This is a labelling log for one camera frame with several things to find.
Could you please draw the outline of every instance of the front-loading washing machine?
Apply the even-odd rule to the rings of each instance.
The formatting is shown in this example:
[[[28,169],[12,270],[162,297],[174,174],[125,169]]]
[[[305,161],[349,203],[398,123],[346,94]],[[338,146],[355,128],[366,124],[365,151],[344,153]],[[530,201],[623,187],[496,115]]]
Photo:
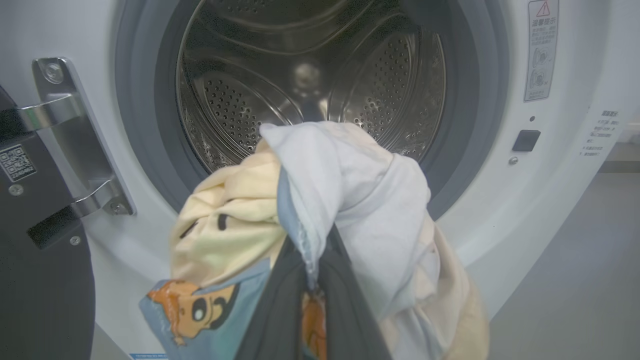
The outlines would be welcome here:
[[[138,301],[169,276],[187,196],[264,123],[352,122],[418,161],[493,316],[640,114],[638,16],[632,0],[5,2],[3,301],[7,322],[41,319],[14,350],[31,335],[82,357],[95,311],[124,352],[162,358]]]

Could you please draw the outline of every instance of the cartoon character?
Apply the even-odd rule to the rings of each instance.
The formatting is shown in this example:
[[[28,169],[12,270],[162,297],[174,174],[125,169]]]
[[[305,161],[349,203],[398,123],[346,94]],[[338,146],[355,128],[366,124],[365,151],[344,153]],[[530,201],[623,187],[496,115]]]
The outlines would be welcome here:
[[[173,340],[184,346],[184,338],[195,338],[202,329],[215,330],[225,323],[236,302],[240,284],[204,294],[194,294],[200,288],[184,280],[171,280],[147,296],[162,304],[164,315],[171,323]]]
[[[326,360],[324,295],[305,293],[302,298],[302,341],[317,360]]]

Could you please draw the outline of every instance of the laundry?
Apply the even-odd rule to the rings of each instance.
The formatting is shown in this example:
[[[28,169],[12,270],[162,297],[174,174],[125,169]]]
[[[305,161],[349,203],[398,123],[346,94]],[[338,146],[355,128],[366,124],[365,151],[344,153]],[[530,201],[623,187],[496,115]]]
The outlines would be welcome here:
[[[363,306],[394,359],[485,359],[482,303],[426,211],[429,188],[418,164],[352,124],[260,131],[256,154],[219,169],[189,197],[170,238],[173,280],[140,302],[169,358],[233,358],[289,235],[312,294],[302,301],[304,356],[325,360],[316,277],[335,223]]]
[[[486,358],[484,309],[426,211],[430,192],[413,159],[353,124],[265,124],[260,133],[282,163],[278,215],[310,288],[335,223],[394,359]]]
[[[170,235],[172,277],[207,287],[263,258],[273,265],[286,236],[276,206],[279,173],[280,162],[261,142],[240,165],[202,181]]]
[[[140,310],[171,360],[233,360],[269,277],[263,259],[221,284],[160,281]]]

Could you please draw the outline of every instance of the door hinge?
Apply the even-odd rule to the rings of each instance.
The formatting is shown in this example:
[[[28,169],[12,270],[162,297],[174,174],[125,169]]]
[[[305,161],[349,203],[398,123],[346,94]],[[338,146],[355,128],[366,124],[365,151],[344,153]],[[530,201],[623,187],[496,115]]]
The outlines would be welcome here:
[[[3,127],[18,133],[37,132],[74,198],[70,207],[77,217],[100,209],[112,215],[133,214],[91,122],[92,113],[71,62],[41,58],[33,61],[32,69],[42,103],[3,111]]]

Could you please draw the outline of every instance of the gray floor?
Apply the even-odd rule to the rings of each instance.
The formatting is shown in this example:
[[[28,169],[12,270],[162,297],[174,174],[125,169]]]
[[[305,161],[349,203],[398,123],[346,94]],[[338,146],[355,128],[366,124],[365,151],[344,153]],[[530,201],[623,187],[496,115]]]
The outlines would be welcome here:
[[[491,323],[491,360],[640,359],[640,174],[598,174]]]

